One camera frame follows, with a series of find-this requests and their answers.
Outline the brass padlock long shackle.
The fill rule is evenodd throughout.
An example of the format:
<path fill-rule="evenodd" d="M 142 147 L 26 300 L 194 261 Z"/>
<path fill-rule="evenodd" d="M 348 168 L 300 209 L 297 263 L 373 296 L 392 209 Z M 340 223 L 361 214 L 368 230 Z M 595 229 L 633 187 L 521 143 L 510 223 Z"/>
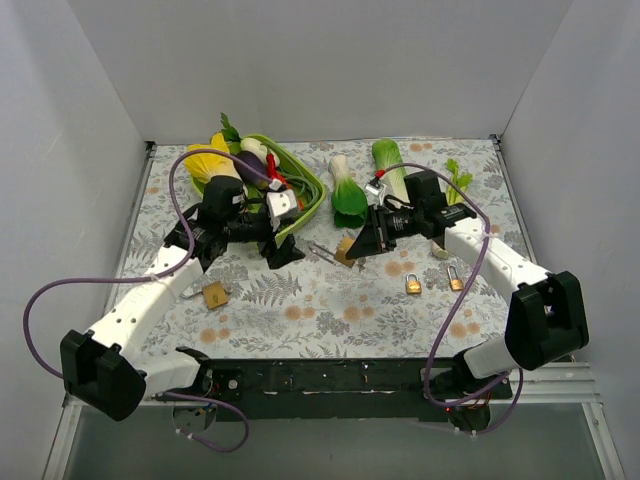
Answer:
<path fill-rule="evenodd" d="M 348 267 L 348 268 L 352 268 L 355 264 L 355 260 L 354 259 L 349 259 L 347 257 L 347 253 L 349 251 L 349 249 L 351 248 L 351 246 L 354 244 L 355 240 L 351 237 L 344 237 L 340 243 L 338 244 L 338 246 L 336 247 L 335 250 L 330 250 L 320 244 L 318 244 L 317 242 L 311 242 L 311 245 L 316 248 L 319 249 L 321 252 L 328 254 L 333 260 L 337 261 L 338 263 Z"/>

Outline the small brass padlock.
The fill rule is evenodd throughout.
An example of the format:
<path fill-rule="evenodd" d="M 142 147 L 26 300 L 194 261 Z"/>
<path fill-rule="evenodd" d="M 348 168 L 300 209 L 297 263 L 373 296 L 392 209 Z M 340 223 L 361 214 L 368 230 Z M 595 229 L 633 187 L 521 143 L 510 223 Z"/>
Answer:
<path fill-rule="evenodd" d="M 420 295 L 423 291 L 419 276 L 408 273 L 405 277 L 405 290 L 408 295 Z"/>

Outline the large brass padlock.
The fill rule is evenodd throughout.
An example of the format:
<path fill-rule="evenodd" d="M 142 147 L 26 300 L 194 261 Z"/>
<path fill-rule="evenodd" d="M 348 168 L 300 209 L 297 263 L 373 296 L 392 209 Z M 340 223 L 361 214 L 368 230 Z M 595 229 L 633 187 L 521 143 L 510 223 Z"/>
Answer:
<path fill-rule="evenodd" d="M 201 287 L 195 287 L 183 292 L 181 299 L 189 300 L 202 298 L 209 310 L 214 310 L 226 305 L 229 301 L 230 291 L 225 288 L 222 282 L 216 281 Z"/>

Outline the tiny brass padlock with key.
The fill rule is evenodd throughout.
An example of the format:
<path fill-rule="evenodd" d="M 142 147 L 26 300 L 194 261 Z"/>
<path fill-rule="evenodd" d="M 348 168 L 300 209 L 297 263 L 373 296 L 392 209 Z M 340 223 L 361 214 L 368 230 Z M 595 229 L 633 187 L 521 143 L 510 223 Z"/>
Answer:
<path fill-rule="evenodd" d="M 452 291 L 458 292 L 464 289 L 464 282 L 458 275 L 458 272 L 454 265 L 448 265 L 446 267 L 447 275 L 449 278 L 449 285 Z"/>

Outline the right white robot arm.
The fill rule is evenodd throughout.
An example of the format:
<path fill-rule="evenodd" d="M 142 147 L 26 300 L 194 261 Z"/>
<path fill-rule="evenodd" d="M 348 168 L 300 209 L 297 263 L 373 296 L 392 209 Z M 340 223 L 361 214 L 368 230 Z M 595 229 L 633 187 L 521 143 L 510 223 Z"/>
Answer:
<path fill-rule="evenodd" d="M 407 205 L 370 206 L 346 257 L 387 253 L 398 239 L 421 235 L 471 265 L 471 275 L 494 288 L 509 308 L 504 334 L 459 352 L 449 371 L 425 381 L 426 387 L 442 383 L 470 400 L 514 369 L 534 371 L 585 347 L 589 332 L 577 277 L 552 273 L 491 237 L 488 217 L 470 200 L 447 203 L 443 179 L 426 167 L 406 176 Z"/>

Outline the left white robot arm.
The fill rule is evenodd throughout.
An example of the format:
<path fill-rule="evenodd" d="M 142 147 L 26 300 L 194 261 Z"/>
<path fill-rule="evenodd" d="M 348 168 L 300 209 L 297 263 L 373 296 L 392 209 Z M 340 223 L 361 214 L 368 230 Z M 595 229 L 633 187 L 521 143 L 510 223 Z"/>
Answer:
<path fill-rule="evenodd" d="M 240 180 L 210 180 L 201 202 L 184 211 L 186 220 L 165 237 L 146 272 L 149 281 L 131 288 L 86 332 L 65 335 L 60 351 L 69 394 L 121 421 L 146 397 L 176 390 L 200 400 L 211 392 L 212 362 L 205 354 L 179 347 L 144 359 L 141 350 L 154 326 L 229 244 L 256 243 L 271 269 L 303 258 L 293 237 L 275 239 L 280 223 L 298 211 L 292 190 L 267 192 L 256 213 L 245 211 L 243 200 Z"/>

